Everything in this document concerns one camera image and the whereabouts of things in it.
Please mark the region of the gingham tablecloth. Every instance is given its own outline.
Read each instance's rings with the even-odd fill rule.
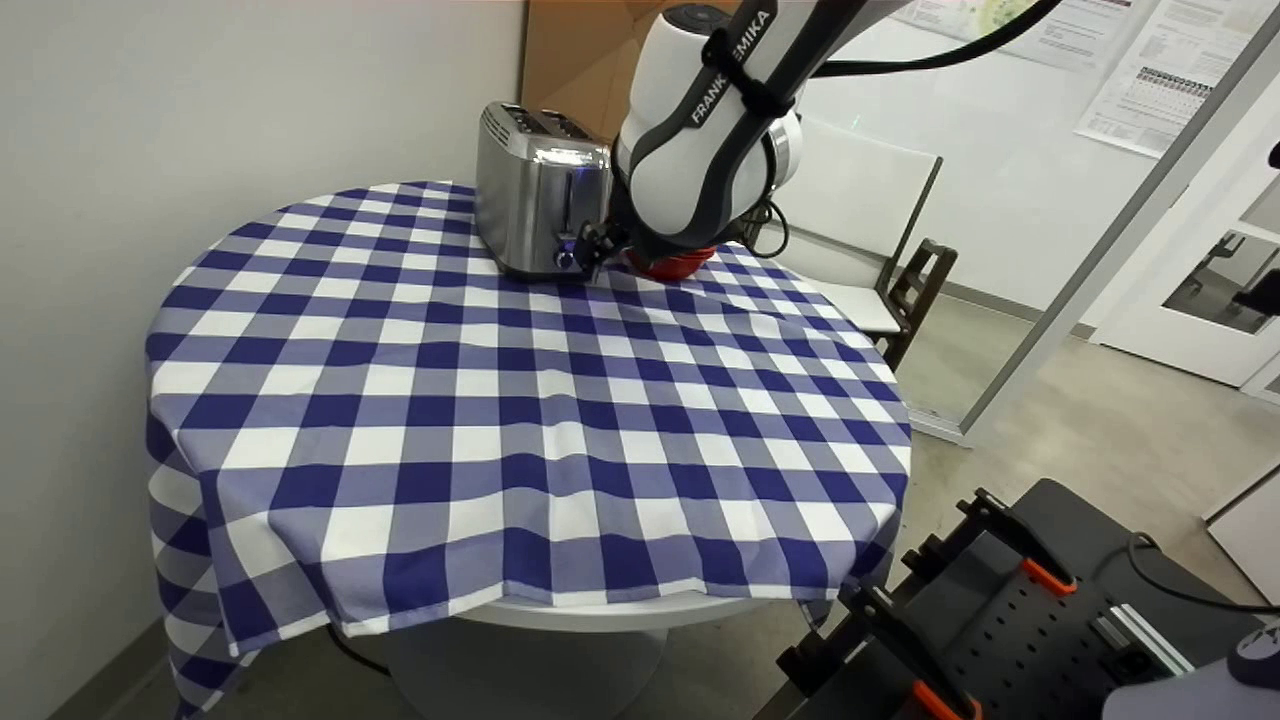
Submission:
[[[152,539],[187,707],[321,623],[490,600],[816,600],[875,573],[909,417],[870,344],[738,249],[524,283],[476,193],[374,183],[210,243],[148,337]]]

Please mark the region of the white door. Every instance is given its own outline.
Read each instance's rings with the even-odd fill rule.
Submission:
[[[1164,212],[1145,271],[1097,340],[1243,386],[1280,357],[1280,321],[1256,286],[1280,271],[1280,78]]]

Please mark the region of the toaster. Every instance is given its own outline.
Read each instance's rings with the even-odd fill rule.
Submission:
[[[588,274],[582,237],[602,222],[606,147],[558,110],[487,105],[480,110],[480,243],[511,274]]]

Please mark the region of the floor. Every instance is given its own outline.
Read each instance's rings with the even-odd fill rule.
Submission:
[[[986,372],[975,348],[990,325],[940,325],[933,352],[909,369],[948,361]],[[1228,386],[1071,340],[1036,386],[1000,419],[984,447],[914,439],[914,477],[905,507],[899,549],[954,525],[952,502],[970,486],[1019,497],[1057,477],[1128,526],[1152,533],[1181,563],[1235,600],[1256,600],[1249,580],[1209,539],[1199,515],[1280,460],[1280,408]],[[623,720],[738,720],[755,715],[780,686],[777,651],[803,631],[789,602],[744,611],[723,623],[672,631],[669,663]],[[111,720],[166,720],[166,674],[148,674]],[[243,683],[210,710],[216,720],[408,720],[412,707],[383,674],[347,663],[322,631],[258,655]]]

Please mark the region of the white wall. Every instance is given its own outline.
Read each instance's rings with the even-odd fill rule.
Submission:
[[[843,57],[933,57],[952,43],[886,20]],[[1044,307],[1152,168],[1074,136],[1097,83],[1097,70],[984,57],[919,75],[816,78],[800,106],[943,156],[914,233],[961,249],[954,283]]]
[[[148,618],[144,326],[220,233],[401,177],[471,181],[518,0],[0,0],[0,715]]]

